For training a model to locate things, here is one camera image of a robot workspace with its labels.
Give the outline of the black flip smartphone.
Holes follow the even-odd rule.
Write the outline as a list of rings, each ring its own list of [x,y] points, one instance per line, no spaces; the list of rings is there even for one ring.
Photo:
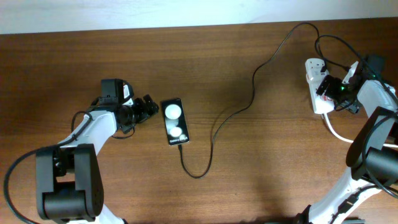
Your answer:
[[[169,146],[186,144],[190,141],[187,122],[180,98],[160,102]]]

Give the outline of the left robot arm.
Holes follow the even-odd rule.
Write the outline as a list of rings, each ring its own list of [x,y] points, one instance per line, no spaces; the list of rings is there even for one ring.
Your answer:
[[[135,98],[127,81],[102,80],[101,94],[82,111],[82,122],[35,155],[39,217],[56,223],[125,223],[104,204],[97,155],[117,131],[129,138],[137,124],[158,112],[149,95]]]

